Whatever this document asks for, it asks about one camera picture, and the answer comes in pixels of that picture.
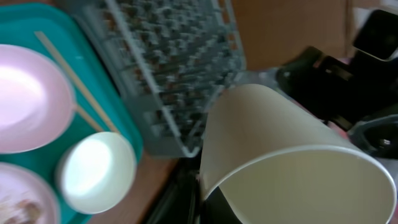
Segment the white paper cup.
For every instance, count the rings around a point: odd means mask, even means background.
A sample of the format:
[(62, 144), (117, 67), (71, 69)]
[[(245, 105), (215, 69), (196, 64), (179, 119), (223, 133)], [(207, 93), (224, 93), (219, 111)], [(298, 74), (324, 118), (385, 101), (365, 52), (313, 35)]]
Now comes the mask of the white paper cup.
[(257, 84), (226, 90), (208, 112), (201, 196), (221, 190), (242, 223), (386, 224), (387, 169), (299, 106)]

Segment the white bowl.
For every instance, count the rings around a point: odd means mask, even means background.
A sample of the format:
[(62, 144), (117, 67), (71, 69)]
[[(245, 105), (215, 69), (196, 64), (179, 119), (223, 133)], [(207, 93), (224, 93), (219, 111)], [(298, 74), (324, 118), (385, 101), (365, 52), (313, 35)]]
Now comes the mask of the white bowl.
[(59, 192), (74, 210), (93, 215), (115, 207), (129, 192), (137, 168), (131, 143), (121, 134), (92, 134), (70, 147), (55, 178)]

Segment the wooden chopstick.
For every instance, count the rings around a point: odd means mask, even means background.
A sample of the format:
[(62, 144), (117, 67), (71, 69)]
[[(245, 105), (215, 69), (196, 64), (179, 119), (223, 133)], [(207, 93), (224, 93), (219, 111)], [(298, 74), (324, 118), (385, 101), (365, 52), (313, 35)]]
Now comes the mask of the wooden chopstick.
[(76, 112), (96, 131), (103, 132), (103, 128), (84, 110), (80, 105), (76, 105)]
[(121, 134), (120, 130), (112, 122), (111, 118), (107, 115), (105, 110), (98, 103), (96, 98), (93, 96), (91, 91), (86, 87), (86, 85), (80, 80), (78, 75), (69, 65), (69, 63), (64, 59), (63, 55), (57, 50), (53, 43), (42, 31), (34, 32), (36, 38), (39, 39), (41, 44), (46, 48), (46, 50), (51, 54), (51, 56), (56, 60), (56, 62), (64, 69), (66, 74), (70, 77), (73, 84), (77, 87), (79, 92), (84, 96), (85, 100), (94, 109), (96, 114), (101, 118), (104, 124), (109, 128), (110, 131)]

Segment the pink bowl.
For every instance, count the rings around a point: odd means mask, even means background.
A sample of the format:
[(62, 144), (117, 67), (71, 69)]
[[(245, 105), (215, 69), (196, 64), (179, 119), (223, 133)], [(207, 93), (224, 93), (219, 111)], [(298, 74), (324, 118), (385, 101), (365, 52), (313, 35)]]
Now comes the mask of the pink bowl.
[(16, 45), (1, 45), (1, 153), (48, 145), (69, 127), (75, 92), (48, 57)]

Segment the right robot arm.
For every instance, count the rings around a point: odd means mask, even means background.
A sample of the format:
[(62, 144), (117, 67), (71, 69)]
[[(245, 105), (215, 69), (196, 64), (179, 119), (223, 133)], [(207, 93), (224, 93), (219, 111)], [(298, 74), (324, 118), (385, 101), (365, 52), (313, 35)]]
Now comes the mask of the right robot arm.
[(278, 69), (276, 82), (365, 153), (397, 159), (397, 14), (373, 10), (353, 47), (349, 63), (307, 47)]

